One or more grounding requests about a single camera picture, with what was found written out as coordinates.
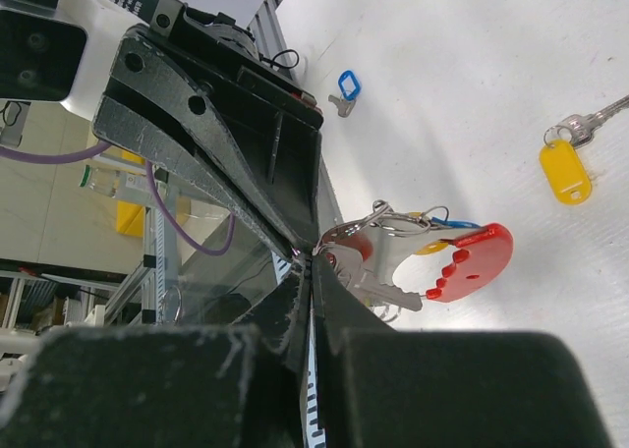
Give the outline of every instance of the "yellow keychain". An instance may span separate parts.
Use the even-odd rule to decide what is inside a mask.
[[[576,205],[592,193],[592,183],[579,155],[566,140],[546,141],[540,164],[555,197],[564,204]]]

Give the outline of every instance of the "blue keychain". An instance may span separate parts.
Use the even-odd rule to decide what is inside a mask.
[[[348,101],[353,101],[361,92],[361,84],[354,72],[351,70],[344,71],[338,79],[338,87],[341,88],[343,97]]]

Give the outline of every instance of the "red key tag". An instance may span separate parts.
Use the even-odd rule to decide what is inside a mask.
[[[427,299],[441,303],[457,301],[481,289],[502,272],[513,254],[513,237],[500,224],[489,224],[448,243],[460,250],[452,254],[454,262],[441,270],[436,286],[426,291]]]

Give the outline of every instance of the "black cable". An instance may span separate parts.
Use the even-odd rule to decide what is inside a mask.
[[[9,114],[9,108],[11,107],[11,104],[17,104],[18,105],[18,114],[16,114],[16,117],[13,119],[13,122],[9,122],[9,120],[7,119],[7,115]],[[4,122],[5,127],[13,127],[18,123],[18,119],[20,119],[20,114],[22,114],[22,103],[18,102],[18,101],[7,101],[4,103],[4,107],[2,109],[0,109],[0,113],[2,114],[2,121]]]
[[[264,271],[264,269],[273,262],[272,259],[270,259],[269,261],[267,261],[264,266],[262,268],[259,269],[259,271],[254,275],[254,276],[250,276],[247,279],[243,279],[240,283],[238,283],[234,288],[232,288],[228,293],[223,294],[223,296],[227,296],[228,294],[232,294],[234,291],[238,290],[238,288],[240,288],[243,284],[245,284],[248,281],[251,281],[252,279],[256,279],[258,276],[260,276],[262,274],[262,272]]]
[[[282,55],[286,55],[287,53],[293,53],[297,57],[297,60],[295,61],[295,63],[293,65],[291,65],[291,66],[283,65],[283,64],[277,63],[275,61],[275,60],[277,60],[278,57],[281,57]],[[260,59],[262,60],[262,62],[268,63],[271,67],[282,68],[284,70],[292,70],[293,68],[297,67],[297,65],[299,65],[299,62],[301,61],[301,58],[300,58],[299,53],[297,52],[297,50],[294,50],[292,48],[287,48],[286,50],[282,50],[281,52],[277,52],[273,58],[266,58],[264,55],[260,55]]]
[[[257,277],[259,277],[262,272],[264,271],[264,269],[273,262],[272,259],[270,259],[269,261],[267,261],[262,268],[259,269],[259,271],[253,275],[250,276],[249,278],[243,279],[240,283],[238,283],[236,286],[234,286],[232,289],[230,289],[229,291],[227,291],[225,294],[221,294],[220,296],[216,296],[213,299],[210,299],[208,302],[209,303],[213,303],[214,301],[218,301],[221,298],[224,298],[225,296],[229,296],[230,294],[233,294],[234,292],[238,291],[238,288],[240,288],[243,284],[245,284],[248,281],[251,281],[252,279],[256,279]]]
[[[85,294],[89,294],[91,296],[94,296],[95,298],[100,298],[100,299],[103,299],[105,301],[109,301],[109,298],[105,298],[104,296],[100,296],[99,294],[93,293],[91,291],[86,291],[85,289],[81,289],[81,287],[78,289],[78,291],[80,293],[85,293]]]

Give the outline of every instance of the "white panel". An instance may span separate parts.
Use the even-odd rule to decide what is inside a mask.
[[[535,329],[576,354],[619,446],[629,446],[629,112],[579,151],[594,192],[558,203],[544,131],[629,93],[629,0],[284,0],[278,17],[325,115],[323,156],[344,217],[384,198],[506,225],[513,261],[493,285],[404,313],[401,328]],[[352,69],[348,119],[327,95]],[[407,291],[438,259],[396,274]]]

